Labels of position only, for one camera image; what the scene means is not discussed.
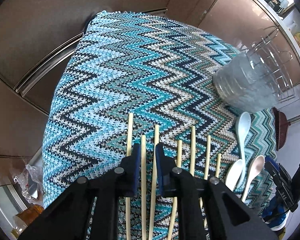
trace plastic bag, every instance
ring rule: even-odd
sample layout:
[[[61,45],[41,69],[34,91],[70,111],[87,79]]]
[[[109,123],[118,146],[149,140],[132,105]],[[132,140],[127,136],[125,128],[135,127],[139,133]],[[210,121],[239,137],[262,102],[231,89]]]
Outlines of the plastic bag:
[[[42,167],[30,166],[29,164],[27,164],[24,171],[20,175],[15,176],[15,178],[13,179],[14,182],[20,184],[21,193],[24,196],[24,198],[29,203],[38,204],[40,206],[43,206],[43,202],[40,199],[40,196],[42,196],[42,192],[43,192],[42,174],[43,174]],[[31,176],[31,179],[37,183],[39,199],[35,199],[29,195],[29,188],[28,188],[29,175]]]

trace clear plastic container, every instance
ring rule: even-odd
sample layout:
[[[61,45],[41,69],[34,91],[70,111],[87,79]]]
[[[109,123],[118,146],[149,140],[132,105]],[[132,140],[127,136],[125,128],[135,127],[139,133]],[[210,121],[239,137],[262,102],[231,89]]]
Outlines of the clear plastic container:
[[[255,113],[279,103],[277,83],[257,54],[242,52],[213,75],[220,97],[242,111]]]

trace floor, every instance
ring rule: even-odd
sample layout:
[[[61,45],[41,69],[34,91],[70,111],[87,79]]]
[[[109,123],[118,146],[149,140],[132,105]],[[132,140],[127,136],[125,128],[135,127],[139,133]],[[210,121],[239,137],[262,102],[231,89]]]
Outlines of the floor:
[[[285,113],[287,119],[300,114],[300,84],[296,86],[296,97],[288,102],[277,106],[280,111]],[[297,171],[300,163],[300,122],[292,124],[289,127],[285,145],[277,152],[277,162],[281,163],[292,177]],[[300,223],[300,201],[299,207],[294,213],[291,213],[287,224],[286,234],[283,240],[289,238]]]

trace knitted blanket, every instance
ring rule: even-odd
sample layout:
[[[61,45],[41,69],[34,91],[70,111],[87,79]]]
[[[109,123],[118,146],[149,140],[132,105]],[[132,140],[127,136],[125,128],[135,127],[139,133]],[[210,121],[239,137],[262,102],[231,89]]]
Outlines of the knitted blanket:
[[[160,125],[165,153],[176,157],[183,141],[182,168],[189,168],[190,127],[196,126],[195,176],[203,178],[206,137],[211,135],[209,174],[222,154],[220,178],[239,158],[234,124],[239,112],[217,95],[213,73],[236,54],[235,48],[195,27],[145,14],[96,15],[56,87],[43,141],[44,206],[79,176],[96,178],[125,156],[128,113],[134,113],[133,141],[146,135],[147,216],[154,125]],[[245,141],[247,166],[257,155],[275,158],[274,117],[251,115]],[[236,189],[240,196],[243,186]],[[272,180],[263,171],[253,181],[246,204],[260,213]],[[124,198],[119,204],[118,239],[126,238]],[[172,199],[157,190],[154,239],[167,237]],[[131,198],[131,235],[141,239],[141,198]],[[178,238],[178,220],[173,237]]]

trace kitchen counter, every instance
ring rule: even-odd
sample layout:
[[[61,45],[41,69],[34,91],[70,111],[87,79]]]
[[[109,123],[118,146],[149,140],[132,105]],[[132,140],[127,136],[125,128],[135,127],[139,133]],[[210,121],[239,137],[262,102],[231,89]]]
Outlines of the kitchen counter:
[[[279,18],[277,13],[264,0],[253,1],[256,2],[263,9],[263,11],[269,16],[269,18],[273,20],[274,23],[276,23],[279,30],[281,30],[281,32],[284,34],[284,36],[290,43],[291,48],[295,53],[296,57],[298,57],[298,61],[300,63],[300,47],[298,46],[296,40],[294,39],[293,35],[289,31],[285,23]]]

